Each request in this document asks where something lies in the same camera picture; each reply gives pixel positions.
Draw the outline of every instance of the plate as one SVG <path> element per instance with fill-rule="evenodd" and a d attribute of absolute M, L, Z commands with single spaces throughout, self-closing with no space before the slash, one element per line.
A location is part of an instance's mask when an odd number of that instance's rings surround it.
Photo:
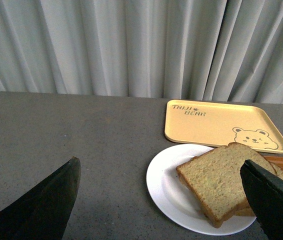
<path fill-rule="evenodd" d="M 146 184 L 157 207 L 182 227 L 206 235 L 235 234 L 249 227 L 256 217 L 233 216 L 220 228 L 213 227 L 203 214 L 198 200 L 180 183 L 176 172 L 178 165 L 211 149 L 197 144 L 180 144 L 166 148 L 149 164 Z"/>

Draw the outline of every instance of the bear face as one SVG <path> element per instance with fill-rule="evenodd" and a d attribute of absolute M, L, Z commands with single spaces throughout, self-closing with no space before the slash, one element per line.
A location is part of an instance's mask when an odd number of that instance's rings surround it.
<path fill-rule="evenodd" d="M 274 142 L 269 137 L 269 133 L 264 130 L 244 130 L 240 127 L 234 127 L 232 130 L 236 133 L 234 138 L 236 143 L 245 144 L 257 149 L 278 149 L 278 144 Z"/>

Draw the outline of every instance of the whole wheat bread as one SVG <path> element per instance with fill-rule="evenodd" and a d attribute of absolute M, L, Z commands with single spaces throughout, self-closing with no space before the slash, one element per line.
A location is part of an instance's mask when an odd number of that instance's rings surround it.
<path fill-rule="evenodd" d="M 198 198 L 203 213 L 215 228 L 237 211 L 249 207 L 240 175 L 241 166 L 248 159 L 276 174 L 262 155 L 236 142 L 195 156 L 176 167 L 180 181 Z"/>

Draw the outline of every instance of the gray countertop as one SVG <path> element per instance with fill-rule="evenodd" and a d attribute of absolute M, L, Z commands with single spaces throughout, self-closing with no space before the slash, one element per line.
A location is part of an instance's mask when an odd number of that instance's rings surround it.
<path fill-rule="evenodd" d="M 159 152 L 178 144 L 164 135 L 168 101 L 0 92 L 0 210 L 75 156 L 81 180 L 65 240 L 266 240 L 257 221 L 233 235 L 209 236 L 157 208 L 146 172 Z M 283 135 L 283 105 L 245 105 L 265 110 Z"/>

